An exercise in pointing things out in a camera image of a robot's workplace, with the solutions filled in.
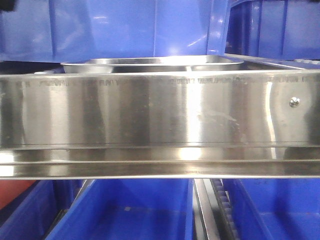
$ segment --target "metal rod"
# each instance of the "metal rod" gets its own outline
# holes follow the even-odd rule
[[[204,238],[206,240],[220,240],[219,231],[203,179],[194,180],[194,190],[200,210],[199,213],[202,221]]]

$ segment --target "stainless steel surface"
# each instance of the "stainless steel surface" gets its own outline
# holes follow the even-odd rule
[[[194,180],[194,191],[199,207],[200,218],[203,226],[204,239],[220,240],[214,214],[211,209],[206,186],[203,179]]]
[[[320,150],[136,147],[0,151],[2,179],[239,177],[320,177]]]
[[[318,70],[2,75],[0,177],[320,177],[319,101]]]
[[[318,70],[3,75],[0,96],[2,149],[320,143]]]
[[[277,59],[270,59],[270,58],[263,58],[257,56],[245,56],[245,55],[236,55],[236,54],[229,54],[226,53],[225,56],[230,58],[238,58],[241,60],[246,61],[247,63],[257,63],[263,64],[265,66],[270,66],[274,68],[280,69],[320,69],[320,64],[310,64],[310,63],[303,63],[303,62],[295,62],[295,61],[286,61],[286,60],[277,60]]]
[[[217,55],[140,58],[97,58],[81,63],[62,63],[66,73],[140,73],[239,70],[243,60]]]

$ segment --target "blue plastic bin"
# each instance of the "blue plastic bin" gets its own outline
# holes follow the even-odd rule
[[[238,0],[226,52],[271,59],[320,59],[320,2]]]
[[[223,181],[242,240],[319,240],[320,179]]]
[[[70,207],[79,183],[79,180],[34,183],[0,211],[0,239],[43,239],[59,211]]]
[[[230,0],[16,0],[0,12],[0,60],[223,55]]]
[[[47,240],[191,240],[192,180],[95,180]]]

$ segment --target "shelf lip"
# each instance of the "shelf lip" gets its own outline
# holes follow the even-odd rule
[[[237,151],[244,153],[242,156],[246,156],[246,158],[238,157],[238,159],[219,158],[221,155],[227,156],[230,153],[229,151],[234,151],[232,148],[191,147],[172,148],[170,150],[169,147],[164,147],[158,148],[156,151],[152,151],[152,149],[0,151],[0,159],[2,159],[0,179],[320,177],[320,157],[312,159],[311,156],[309,158],[306,156],[306,159],[284,159],[285,154],[282,156],[278,154],[278,159],[267,158],[268,151],[271,148],[263,149],[265,157],[261,155],[259,159],[248,159],[249,156],[253,158],[253,155],[250,154],[256,154],[256,151],[259,150],[252,148],[236,148]],[[201,152],[202,155],[198,156],[198,159],[187,159],[179,155],[183,149],[200,149],[203,152]],[[277,150],[279,150],[279,153],[286,152],[283,149]],[[214,151],[221,152],[219,156],[218,154],[209,154]]]

